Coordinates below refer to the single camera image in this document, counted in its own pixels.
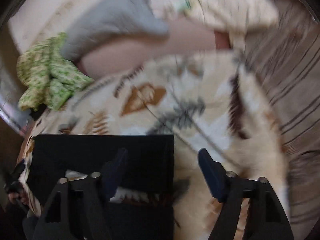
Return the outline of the person's left hand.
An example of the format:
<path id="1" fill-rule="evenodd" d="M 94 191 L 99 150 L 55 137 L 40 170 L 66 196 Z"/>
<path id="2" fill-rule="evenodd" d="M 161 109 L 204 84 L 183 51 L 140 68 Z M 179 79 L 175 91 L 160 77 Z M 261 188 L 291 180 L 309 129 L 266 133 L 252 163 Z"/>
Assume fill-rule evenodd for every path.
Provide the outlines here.
<path id="1" fill-rule="evenodd" d="M 29 199 L 24 189 L 20 190 L 19 193 L 13 192 L 8 195 L 9 201 L 12 204 L 16 204 L 19 200 L 23 205 L 28 205 Z"/>

